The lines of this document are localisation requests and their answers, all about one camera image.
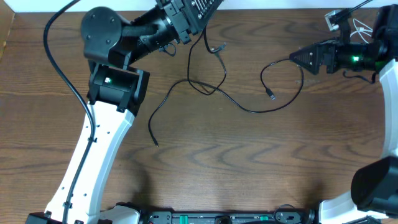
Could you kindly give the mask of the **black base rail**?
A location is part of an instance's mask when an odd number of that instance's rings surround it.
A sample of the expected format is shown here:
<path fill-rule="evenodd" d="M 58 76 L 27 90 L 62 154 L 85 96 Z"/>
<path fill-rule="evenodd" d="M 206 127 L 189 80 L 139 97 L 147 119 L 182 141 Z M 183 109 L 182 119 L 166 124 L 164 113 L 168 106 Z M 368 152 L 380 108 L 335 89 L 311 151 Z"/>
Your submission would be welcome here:
<path fill-rule="evenodd" d="M 141 214 L 139 224 L 249 224 L 317 223 L 314 210 L 279 208 L 265 212 L 175 212 L 149 211 Z"/>

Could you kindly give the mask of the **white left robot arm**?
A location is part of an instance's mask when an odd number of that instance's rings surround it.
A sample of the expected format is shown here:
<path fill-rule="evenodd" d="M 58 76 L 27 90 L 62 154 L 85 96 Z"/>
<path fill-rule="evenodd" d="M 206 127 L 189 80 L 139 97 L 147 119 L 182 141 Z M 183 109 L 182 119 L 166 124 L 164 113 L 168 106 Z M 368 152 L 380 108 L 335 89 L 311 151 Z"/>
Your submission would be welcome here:
<path fill-rule="evenodd" d="M 134 62 L 168 46 L 188 43 L 201 32 L 220 2 L 157 1 L 129 21 L 108 7 L 88 11 L 81 22 L 89 91 L 81 99 L 86 116 L 65 176 L 43 212 L 27 223 L 147 223 L 131 203 L 101 209 L 104 187 L 117 151 L 144 101 L 149 73 Z"/>

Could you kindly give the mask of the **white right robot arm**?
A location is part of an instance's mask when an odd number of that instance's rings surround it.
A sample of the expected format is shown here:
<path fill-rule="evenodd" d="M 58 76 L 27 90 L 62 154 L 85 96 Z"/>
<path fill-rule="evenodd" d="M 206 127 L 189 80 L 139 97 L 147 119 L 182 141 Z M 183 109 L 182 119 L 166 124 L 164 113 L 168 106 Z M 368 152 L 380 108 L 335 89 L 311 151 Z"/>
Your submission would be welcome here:
<path fill-rule="evenodd" d="M 349 18 L 355 7 L 334 10 L 325 20 L 338 37 L 321 40 L 289 55 L 291 62 L 313 75 L 324 65 L 328 74 L 369 72 L 379 82 L 382 101 L 377 109 L 383 138 L 377 161 L 356 171 L 350 189 L 319 203 L 315 223 L 380 223 L 397 218 L 397 2 L 378 9 L 371 40 L 353 42 Z"/>

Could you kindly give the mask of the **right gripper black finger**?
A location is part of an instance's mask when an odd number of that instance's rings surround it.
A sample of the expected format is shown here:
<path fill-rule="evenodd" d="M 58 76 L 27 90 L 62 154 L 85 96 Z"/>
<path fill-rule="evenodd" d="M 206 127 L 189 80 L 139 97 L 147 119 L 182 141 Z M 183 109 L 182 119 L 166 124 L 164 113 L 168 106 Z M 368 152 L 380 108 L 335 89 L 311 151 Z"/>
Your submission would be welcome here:
<path fill-rule="evenodd" d="M 325 46 L 323 44 L 312 44 L 289 55 L 289 59 L 298 61 L 321 60 Z"/>
<path fill-rule="evenodd" d="M 302 68 L 306 69 L 312 75 L 318 75 L 320 72 L 321 63 L 314 61 L 314 62 L 303 62 L 299 60 L 294 60 L 297 65 L 300 65 Z"/>

